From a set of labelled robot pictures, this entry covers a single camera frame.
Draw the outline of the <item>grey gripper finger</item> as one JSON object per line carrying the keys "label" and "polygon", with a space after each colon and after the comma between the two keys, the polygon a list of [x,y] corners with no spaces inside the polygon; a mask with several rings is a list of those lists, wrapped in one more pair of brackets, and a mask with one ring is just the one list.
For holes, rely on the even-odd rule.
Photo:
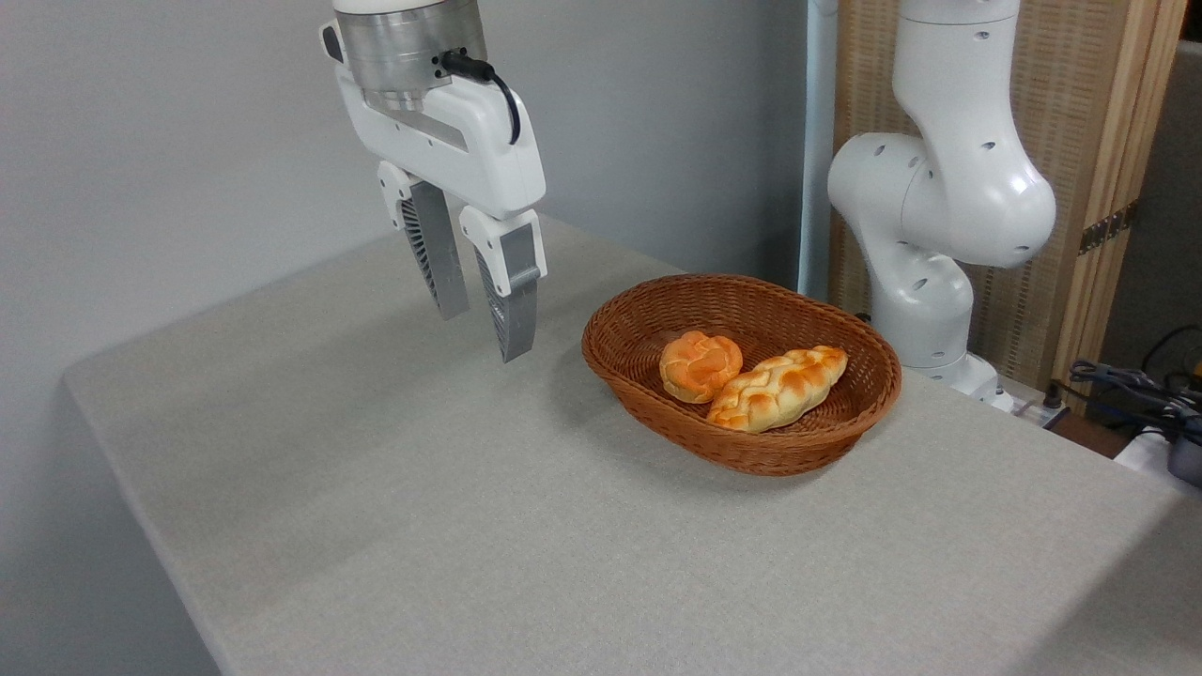
{"label": "grey gripper finger", "polygon": [[468,283],[442,189],[387,161],[377,164],[377,180],[393,226],[407,241],[439,316],[451,320],[468,312]]}
{"label": "grey gripper finger", "polygon": [[506,220],[464,206],[460,226],[475,248],[502,362],[532,350],[538,281],[547,274],[545,241],[535,210]]}

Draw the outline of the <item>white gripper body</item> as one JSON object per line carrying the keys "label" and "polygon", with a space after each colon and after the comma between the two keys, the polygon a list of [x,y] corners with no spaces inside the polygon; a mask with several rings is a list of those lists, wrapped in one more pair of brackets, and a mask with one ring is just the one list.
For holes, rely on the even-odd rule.
{"label": "white gripper body", "polygon": [[499,220],[545,198],[545,164],[519,95],[511,143],[507,99],[496,85],[451,78],[426,91],[424,109],[386,115],[365,103],[349,69],[333,69],[352,128],[365,150]]}

